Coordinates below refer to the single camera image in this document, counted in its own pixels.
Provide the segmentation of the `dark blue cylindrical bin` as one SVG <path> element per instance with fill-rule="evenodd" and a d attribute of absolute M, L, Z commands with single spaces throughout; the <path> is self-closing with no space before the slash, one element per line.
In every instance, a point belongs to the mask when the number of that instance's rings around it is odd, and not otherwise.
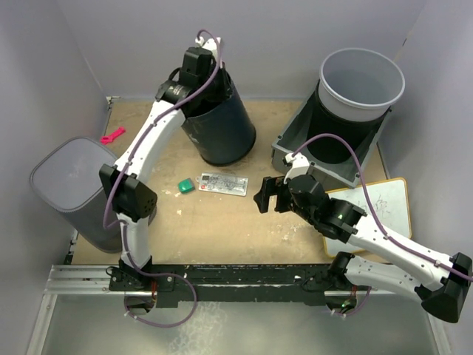
<path fill-rule="evenodd" d="M 182 125 L 201 158 L 212 166 L 243 159 L 256 142 L 256 128 L 232 80 L 231 96 L 212 110 L 187 118 Z"/>

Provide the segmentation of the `grey ribbed laundry basket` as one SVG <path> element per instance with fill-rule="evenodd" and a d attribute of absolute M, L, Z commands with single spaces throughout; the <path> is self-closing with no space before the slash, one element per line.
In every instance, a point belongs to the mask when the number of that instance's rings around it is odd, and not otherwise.
<path fill-rule="evenodd" d="M 34 168 L 33 190 L 94 247 L 149 261 L 148 225 L 157 195 L 146 185 L 146 160 L 125 167 L 104 145 L 72 138 Z"/>

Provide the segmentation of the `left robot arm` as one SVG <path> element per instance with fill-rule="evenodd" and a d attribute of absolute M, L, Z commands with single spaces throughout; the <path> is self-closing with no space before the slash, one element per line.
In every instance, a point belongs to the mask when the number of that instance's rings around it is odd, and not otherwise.
<path fill-rule="evenodd" d="M 198 38 L 183 63 L 162 83 L 151 111 L 129 148 L 99 170 L 106 194 L 106 211 L 114 212 L 120 227 L 119 264 L 108 268 L 113 291 L 148 290 L 156 283 L 149 248 L 149 218 L 157 194 L 148 187 L 152 169 L 171 136 L 196 109 L 220 103 L 230 92 L 220 39 Z"/>

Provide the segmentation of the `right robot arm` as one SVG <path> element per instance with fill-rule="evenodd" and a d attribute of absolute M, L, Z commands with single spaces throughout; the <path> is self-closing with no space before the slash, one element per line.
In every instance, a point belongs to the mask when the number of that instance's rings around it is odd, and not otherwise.
<path fill-rule="evenodd" d="M 448 255 L 422 246 L 383 226 L 361 207 L 330 197 L 311 175 L 264 177 L 254 195 L 259 212 L 276 197 L 276 212 L 293 212 L 323 236 L 377 254 L 375 263 L 339 252 L 329 268 L 330 284 L 350 284 L 390 291 L 421 304 L 428 314 L 456 323 L 472 284 L 472 259 L 458 252 Z"/>

